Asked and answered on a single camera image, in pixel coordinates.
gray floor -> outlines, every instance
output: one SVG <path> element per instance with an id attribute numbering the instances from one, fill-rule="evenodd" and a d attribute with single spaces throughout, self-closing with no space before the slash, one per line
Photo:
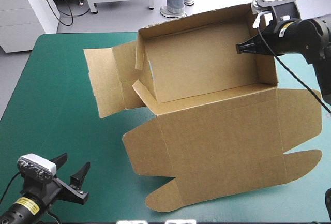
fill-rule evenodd
<path id="1" fill-rule="evenodd" d="M 187 7 L 186 11 L 194 14 L 249 1 L 251 0 L 195 0 L 195 5 Z M 166 0 L 155 0 L 155 10 L 149 10 L 145 0 L 98 4 L 98 14 L 88 13 L 77 17 L 70 27 L 60 24 L 58 33 L 137 31 L 140 27 L 167 20 L 158 12 L 159 7 L 165 3 Z M 79 7 L 76 1 L 70 1 L 70 4 L 74 14 L 82 13 L 88 8 L 87 4 Z M 57 5 L 60 10 L 68 12 L 63 2 L 58 2 Z M 331 13 L 331 0 L 298 0 L 298 6 L 304 19 Z M 62 21 L 69 23 L 70 18 L 62 17 Z M 6 54 L 0 48 L 0 118 L 28 57 L 29 52 Z"/>

yellow label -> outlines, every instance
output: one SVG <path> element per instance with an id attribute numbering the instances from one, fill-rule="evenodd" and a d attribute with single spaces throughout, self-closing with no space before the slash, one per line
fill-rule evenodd
<path id="1" fill-rule="evenodd" d="M 21 197 L 15 203 L 26 207 L 33 215 L 36 215 L 40 210 L 39 206 L 34 201 L 26 197 Z"/>
<path id="2" fill-rule="evenodd" d="M 288 29 L 288 27 L 289 27 L 293 22 L 289 22 L 289 23 L 287 23 L 287 24 L 285 24 L 285 25 L 283 26 L 283 28 L 282 28 L 282 29 L 280 30 L 280 32 L 279 32 L 279 38 L 284 37 L 286 29 Z"/>

white cabinet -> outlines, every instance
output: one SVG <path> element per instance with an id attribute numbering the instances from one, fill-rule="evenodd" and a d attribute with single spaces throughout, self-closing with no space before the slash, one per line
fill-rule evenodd
<path id="1" fill-rule="evenodd" d="M 59 12 L 48 0 L 54 13 Z M 55 34 L 58 20 L 46 0 L 0 0 L 0 46 L 5 52 L 32 50 L 42 34 Z"/>

green table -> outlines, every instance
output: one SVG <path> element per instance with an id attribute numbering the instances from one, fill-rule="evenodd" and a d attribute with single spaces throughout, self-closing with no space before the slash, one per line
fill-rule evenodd
<path id="1" fill-rule="evenodd" d="M 84 48 L 111 47 L 135 38 L 136 33 L 98 33 L 43 35 L 38 39 L 0 121 L 0 191 L 17 172 L 20 155 L 36 153 L 52 158 L 67 152 L 68 162 L 58 176 L 68 182 L 70 174 L 90 161 L 91 169 L 83 185 L 90 199 L 85 206 L 57 201 L 53 212 L 62 221 L 329 221 L 324 194 L 331 187 L 331 119 L 325 112 L 323 133 L 295 149 L 323 151 L 322 161 L 307 176 L 287 185 L 207 201 L 171 213 L 157 213 L 146 207 L 145 197 L 170 178 L 136 175 L 122 135 L 154 116 L 147 108 L 139 108 L 100 119 L 83 53 Z M 312 69 L 299 57 L 287 56 L 284 60 L 317 88 Z M 278 73 L 281 87 L 299 87 L 281 68 Z M 19 196 L 21 187 L 20 178 L 0 205 L 1 213 Z"/>

black cable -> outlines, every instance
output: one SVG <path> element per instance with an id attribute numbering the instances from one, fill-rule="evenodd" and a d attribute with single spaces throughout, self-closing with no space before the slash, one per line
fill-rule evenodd
<path id="1" fill-rule="evenodd" d="M 325 108 L 325 110 L 331 114 L 331 110 L 327 107 L 327 105 L 318 97 L 318 95 L 307 85 L 305 84 L 296 74 L 294 74 L 293 71 L 290 70 L 289 67 L 287 67 L 282 60 L 275 54 L 275 52 L 271 49 L 271 47 L 268 45 L 267 41 L 263 38 L 260 28 L 257 28 L 258 33 L 260 35 L 260 38 L 262 39 L 263 43 L 268 47 L 271 54 L 275 57 L 275 59 L 284 67 L 285 70 L 288 71 L 289 74 L 291 74 L 303 87 L 305 87 L 314 97 L 315 99 L 320 103 L 320 105 Z"/>
<path id="2" fill-rule="evenodd" d="M 15 179 L 18 175 L 20 175 L 20 174 L 21 174 L 20 172 L 16 173 L 16 174 L 11 178 L 11 180 L 9 181 L 9 183 L 8 183 L 6 189 L 5 189 L 4 194 L 2 195 L 2 197 L 1 197 L 1 199 L 0 199 L 0 204 L 2 203 L 2 201 L 3 201 L 4 197 L 5 197 L 5 195 L 6 195 L 7 191 L 8 191 L 8 189 L 9 189 L 9 187 L 10 187 L 10 185 L 11 185 L 11 183 L 12 183 L 12 182 L 14 181 L 14 179 Z"/>
<path id="3" fill-rule="evenodd" d="M 90 9 L 86 10 L 86 11 L 85 11 L 84 13 L 82 13 L 82 14 L 67 14 L 67 13 L 64 13 L 64 12 L 60 11 L 59 9 L 58 9 L 58 11 L 59 11 L 60 13 L 64 14 L 65 16 L 79 17 L 79 16 L 83 16 L 83 15 L 87 14 L 87 13 L 90 11 Z"/>
<path id="4" fill-rule="evenodd" d="M 70 8 L 70 6 L 69 6 L 67 0 L 65 0 L 65 2 L 66 2 L 66 4 L 68 5 L 68 7 L 69 7 L 69 11 L 70 11 L 70 13 L 71 13 L 71 23 L 70 23 L 70 24 L 63 23 L 63 22 L 62 22 L 62 21 L 56 16 L 56 14 L 54 13 L 54 10 L 53 10 L 53 8 L 51 7 L 50 2 L 49 2 L 48 0 L 46 0 L 46 1 L 47 1 L 47 3 L 48 3 L 48 6 L 50 7 L 51 11 L 53 12 L 54 16 L 57 18 L 57 20 L 58 20 L 62 25 L 64 25 L 64 26 L 72 26 L 72 25 L 73 25 L 72 11 L 71 11 L 71 8 Z"/>
<path id="5" fill-rule="evenodd" d="M 90 11 L 90 9 L 88 9 L 86 12 L 82 13 L 82 14 L 74 14 L 74 15 L 70 15 L 67 13 L 63 13 L 62 11 L 59 10 L 60 13 L 64 14 L 65 16 L 73 16 L 73 17 L 79 17 L 79 16 L 83 16 L 85 14 L 87 14 Z"/>
<path id="6" fill-rule="evenodd" d="M 48 210 L 46 211 L 46 214 L 48 214 L 49 216 L 51 216 L 52 218 L 54 218 L 54 220 L 57 222 L 57 224 L 62 224 L 61 220 L 57 217 L 57 215 L 55 215 L 54 213 L 52 213 L 50 211 L 51 206 L 49 206 Z"/>

